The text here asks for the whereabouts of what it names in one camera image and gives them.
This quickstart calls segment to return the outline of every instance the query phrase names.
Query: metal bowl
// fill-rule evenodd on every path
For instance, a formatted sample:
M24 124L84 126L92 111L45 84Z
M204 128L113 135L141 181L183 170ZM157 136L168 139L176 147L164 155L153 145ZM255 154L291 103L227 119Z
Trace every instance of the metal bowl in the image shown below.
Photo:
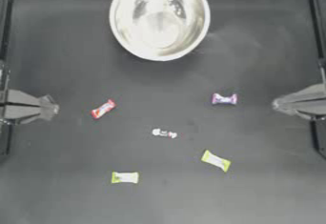
M209 8L205 0L113 0L109 24L130 53L168 61L187 54L204 39Z

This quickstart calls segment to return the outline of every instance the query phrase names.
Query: black surface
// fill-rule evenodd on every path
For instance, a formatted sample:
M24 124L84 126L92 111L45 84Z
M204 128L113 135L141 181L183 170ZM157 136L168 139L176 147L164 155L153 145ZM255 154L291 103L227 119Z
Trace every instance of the black surface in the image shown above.
M324 220L326 162L308 124L269 107L319 82L307 0L208 2L200 47L150 63L112 36L110 0L13 0L10 88L49 93L61 110L13 131L1 224ZM211 107L213 92L237 92L239 105ZM117 108L93 121L106 98ZM231 160L228 173L200 162L204 149ZM110 185L112 171L137 171L140 183Z

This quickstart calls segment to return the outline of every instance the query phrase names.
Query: white candy wrapper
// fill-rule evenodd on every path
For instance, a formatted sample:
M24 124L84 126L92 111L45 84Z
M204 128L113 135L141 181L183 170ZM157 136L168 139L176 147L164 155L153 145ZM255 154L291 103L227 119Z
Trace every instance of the white candy wrapper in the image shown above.
M137 184L138 182L138 173L116 173L112 172L110 183L130 182Z
M164 137L169 137L169 138L176 138L177 137L177 133L176 132L168 132L168 131L162 131L160 129L152 129L152 135L153 136L164 136Z
M227 159L223 159L213 155L208 150L204 151L201 161L219 167L225 173L229 169L231 162Z

